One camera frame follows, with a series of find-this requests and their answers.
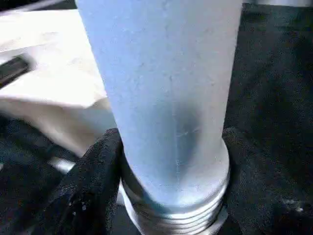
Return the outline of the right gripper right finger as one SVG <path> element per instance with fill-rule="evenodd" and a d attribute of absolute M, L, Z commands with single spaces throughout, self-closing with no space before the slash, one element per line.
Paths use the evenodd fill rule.
<path fill-rule="evenodd" d="M 313 198 L 287 169 L 236 128 L 223 132 L 230 157 L 224 205 L 242 235 L 311 235 Z"/>

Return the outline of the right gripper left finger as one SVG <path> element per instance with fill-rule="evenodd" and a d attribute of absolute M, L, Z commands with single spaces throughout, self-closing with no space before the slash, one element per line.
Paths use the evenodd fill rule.
<path fill-rule="evenodd" d="M 122 153 L 119 131 L 109 129 L 61 180 L 32 234 L 111 234 Z"/>

